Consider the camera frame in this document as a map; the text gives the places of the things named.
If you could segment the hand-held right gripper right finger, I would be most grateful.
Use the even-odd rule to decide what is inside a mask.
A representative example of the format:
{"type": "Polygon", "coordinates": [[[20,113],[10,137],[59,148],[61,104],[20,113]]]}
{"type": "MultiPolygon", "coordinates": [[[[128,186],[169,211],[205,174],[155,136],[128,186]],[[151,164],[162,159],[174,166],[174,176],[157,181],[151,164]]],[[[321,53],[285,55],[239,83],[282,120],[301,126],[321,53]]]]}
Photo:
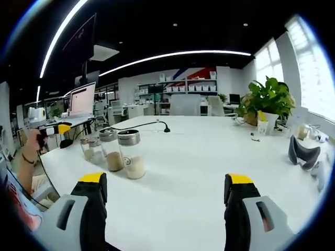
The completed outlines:
{"type": "Polygon", "coordinates": [[[225,250],[285,250],[295,237],[285,212],[246,175],[226,174],[225,250]]]}

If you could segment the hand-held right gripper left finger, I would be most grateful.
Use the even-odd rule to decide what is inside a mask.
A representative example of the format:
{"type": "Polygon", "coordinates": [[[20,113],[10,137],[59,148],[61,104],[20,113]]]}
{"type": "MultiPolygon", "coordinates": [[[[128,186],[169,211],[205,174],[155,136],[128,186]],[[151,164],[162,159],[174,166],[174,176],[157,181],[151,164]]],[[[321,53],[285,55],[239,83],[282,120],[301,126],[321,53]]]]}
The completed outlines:
{"type": "Polygon", "coordinates": [[[43,215],[36,238],[46,250],[107,250],[106,173],[84,175],[43,215]]]}

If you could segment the person's left hand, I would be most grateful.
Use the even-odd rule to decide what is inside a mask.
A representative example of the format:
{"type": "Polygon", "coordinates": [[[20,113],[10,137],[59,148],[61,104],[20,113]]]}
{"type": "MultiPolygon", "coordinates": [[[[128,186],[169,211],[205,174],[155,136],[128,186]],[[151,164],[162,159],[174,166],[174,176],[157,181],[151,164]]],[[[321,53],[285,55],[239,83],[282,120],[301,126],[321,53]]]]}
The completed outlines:
{"type": "Polygon", "coordinates": [[[42,134],[40,130],[32,129],[25,145],[25,152],[34,153],[42,150],[47,142],[47,138],[48,136],[46,134],[42,134]]]}

